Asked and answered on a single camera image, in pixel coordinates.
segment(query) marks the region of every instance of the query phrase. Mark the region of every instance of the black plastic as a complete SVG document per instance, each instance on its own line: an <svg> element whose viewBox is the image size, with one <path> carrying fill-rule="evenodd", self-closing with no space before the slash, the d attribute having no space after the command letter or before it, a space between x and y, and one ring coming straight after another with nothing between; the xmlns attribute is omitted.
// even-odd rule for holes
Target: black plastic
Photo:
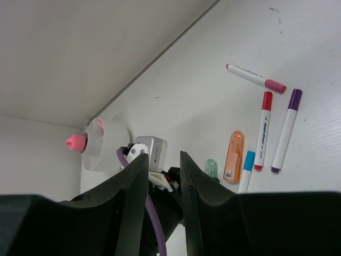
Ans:
<svg viewBox="0 0 341 256"><path fill-rule="evenodd" d="M168 190L160 190L152 187L149 183L149 195L153 201L154 207L164 231L166 241L169 239L175 228L183 219L183 212L178 205L178 198L181 194L174 189L172 193ZM147 211L145 210L143 219L143 228L140 244L140 256L154 256L159 251L155 232Z"/></svg>
<svg viewBox="0 0 341 256"><path fill-rule="evenodd" d="M148 155L71 201L0 196L0 255L138 255Z"/></svg>
<svg viewBox="0 0 341 256"><path fill-rule="evenodd" d="M340 255L341 194L237 195L181 152L188 256Z"/></svg>

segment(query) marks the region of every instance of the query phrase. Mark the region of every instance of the blue marker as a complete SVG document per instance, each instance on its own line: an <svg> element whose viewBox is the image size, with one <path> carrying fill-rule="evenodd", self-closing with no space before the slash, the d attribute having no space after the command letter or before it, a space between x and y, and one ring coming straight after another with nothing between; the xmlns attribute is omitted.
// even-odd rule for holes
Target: blue marker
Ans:
<svg viewBox="0 0 341 256"><path fill-rule="evenodd" d="M241 175L241 180L239 183L238 193L239 194L246 194L247 187L249 186L249 181L251 177L251 171L254 166L256 153L252 151L247 151L246 159L244 162L243 173Z"/></svg>

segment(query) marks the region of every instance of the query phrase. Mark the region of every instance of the blue marker cap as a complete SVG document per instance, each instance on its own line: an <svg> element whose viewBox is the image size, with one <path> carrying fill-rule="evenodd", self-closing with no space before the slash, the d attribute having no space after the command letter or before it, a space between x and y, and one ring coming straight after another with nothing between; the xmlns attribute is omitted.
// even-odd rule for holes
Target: blue marker cap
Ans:
<svg viewBox="0 0 341 256"><path fill-rule="evenodd" d="M252 168L254 167L254 161L255 161L255 152L247 151L246 159L244 162L244 170L246 171L252 171Z"/></svg>

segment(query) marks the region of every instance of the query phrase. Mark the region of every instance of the orange highlighter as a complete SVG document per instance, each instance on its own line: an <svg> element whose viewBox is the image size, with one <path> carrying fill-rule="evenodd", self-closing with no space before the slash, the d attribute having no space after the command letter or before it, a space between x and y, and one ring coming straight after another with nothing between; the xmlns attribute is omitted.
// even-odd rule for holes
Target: orange highlighter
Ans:
<svg viewBox="0 0 341 256"><path fill-rule="evenodd" d="M224 168L224 180L229 183L239 183L241 177L241 162L244 148L244 134L235 131L231 135L228 155Z"/></svg>

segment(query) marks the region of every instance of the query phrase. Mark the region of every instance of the pink nozzle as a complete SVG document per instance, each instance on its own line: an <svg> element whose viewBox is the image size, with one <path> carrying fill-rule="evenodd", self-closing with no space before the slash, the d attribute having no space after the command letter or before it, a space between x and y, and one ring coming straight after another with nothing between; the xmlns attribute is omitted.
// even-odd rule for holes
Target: pink nozzle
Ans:
<svg viewBox="0 0 341 256"><path fill-rule="evenodd" d="M74 134L65 142L70 150L83 152L86 147L86 137L84 135Z"/></svg>

